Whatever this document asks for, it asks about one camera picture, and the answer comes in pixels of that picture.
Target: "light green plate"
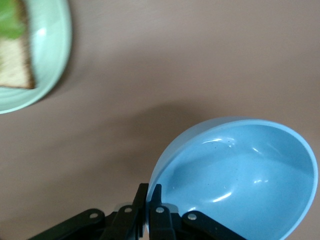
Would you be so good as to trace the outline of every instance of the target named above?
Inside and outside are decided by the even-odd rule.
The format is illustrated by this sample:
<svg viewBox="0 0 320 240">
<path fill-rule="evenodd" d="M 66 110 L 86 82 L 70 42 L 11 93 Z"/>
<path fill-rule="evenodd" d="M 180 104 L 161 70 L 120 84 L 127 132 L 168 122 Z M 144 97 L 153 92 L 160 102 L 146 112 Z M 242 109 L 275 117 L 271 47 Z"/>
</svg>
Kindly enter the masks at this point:
<svg viewBox="0 0 320 240">
<path fill-rule="evenodd" d="M 0 114 L 27 107 L 45 96 L 59 81 L 72 44 L 67 0 L 24 0 L 28 9 L 31 60 L 36 88 L 0 87 Z"/>
</svg>

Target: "brown table surface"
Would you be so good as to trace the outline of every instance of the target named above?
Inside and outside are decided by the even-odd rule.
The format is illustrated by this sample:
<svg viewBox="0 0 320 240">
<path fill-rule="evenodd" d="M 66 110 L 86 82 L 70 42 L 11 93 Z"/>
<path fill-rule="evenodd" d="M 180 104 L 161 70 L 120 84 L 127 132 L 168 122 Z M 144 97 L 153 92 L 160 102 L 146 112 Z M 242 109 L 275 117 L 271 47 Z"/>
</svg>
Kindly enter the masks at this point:
<svg viewBox="0 0 320 240">
<path fill-rule="evenodd" d="M 0 115 L 2 240 L 132 201 L 165 147 L 207 119 L 282 123 L 320 159 L 320 1 L 69 3 L 64 76 Z M 288 239 L 319 239 L 319 222 L 317 195 Z"/>
</svg>

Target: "blue bowl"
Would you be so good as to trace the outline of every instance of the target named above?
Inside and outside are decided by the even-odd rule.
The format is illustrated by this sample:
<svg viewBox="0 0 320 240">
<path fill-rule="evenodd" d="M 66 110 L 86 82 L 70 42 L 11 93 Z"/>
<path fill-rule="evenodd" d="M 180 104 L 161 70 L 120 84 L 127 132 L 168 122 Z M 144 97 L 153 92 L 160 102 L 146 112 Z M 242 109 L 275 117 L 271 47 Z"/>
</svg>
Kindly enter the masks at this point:
<svg viewBox="0 0 320 240">
<path fill-rule="evenodd" d="M 223 117 L 197 124 L 163 152 L 151 176 L 162 202 L 182 216 L 200 211 L 248 240 L 283 240 L 316 194 L 318 167 L 308 143 L 279 123 Z"/>
</svg>

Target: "screw head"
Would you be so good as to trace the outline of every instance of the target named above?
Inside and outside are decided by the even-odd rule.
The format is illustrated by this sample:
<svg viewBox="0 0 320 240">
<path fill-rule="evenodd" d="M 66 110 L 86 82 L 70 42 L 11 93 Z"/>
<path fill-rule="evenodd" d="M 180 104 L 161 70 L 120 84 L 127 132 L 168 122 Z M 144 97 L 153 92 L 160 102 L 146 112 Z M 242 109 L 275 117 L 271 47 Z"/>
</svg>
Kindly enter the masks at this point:
<svg viewBox="0 0 320 240">
<path fill-rule="evenodd" d="M 196 220 L 196 219 L 197 219 L 197 215 L 195 215 L 194 213 L 190 213 L 190 214 L 188 215 L 188 219 L 190 219 L 190 220 Z"/>
<path fill-rule="evenodd" d="M 96 212 L 91 213 L 90 216 L 89 216 L 89 218 L 91 218 L 91 219 L 95 219 L 97 217 L 98 217 L 98 213 L 96 213 Z"/>
<path fill-rule="evenodd" d="M 165 209 L 163 208 L 163 207 L 157 207 L 156 208 L 156 210 L 155 210 L 158 214 L 162 214 L 164 211 L 165 211 Z"/>
<path fill-rule="evenodd" d="M 125 210 L 124 210 L 125 213 L 131 213 L 132 212 L 132 208 L 131 207 L 127 207 Z"/>
</svg>

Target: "sandwich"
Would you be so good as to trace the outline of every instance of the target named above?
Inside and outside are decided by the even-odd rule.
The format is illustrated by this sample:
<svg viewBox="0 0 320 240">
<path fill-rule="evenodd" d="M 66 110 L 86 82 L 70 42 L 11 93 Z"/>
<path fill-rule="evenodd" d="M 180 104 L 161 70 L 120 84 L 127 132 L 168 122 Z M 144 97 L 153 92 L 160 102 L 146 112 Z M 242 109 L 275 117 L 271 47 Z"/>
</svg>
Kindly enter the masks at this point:
<svg viewBox="0 0 320 240">
<path fill-rule="evenodd" d="M 28 14 L 21 0 L 0 0 L 0 86 L 35 88 Z"/>
</svg>

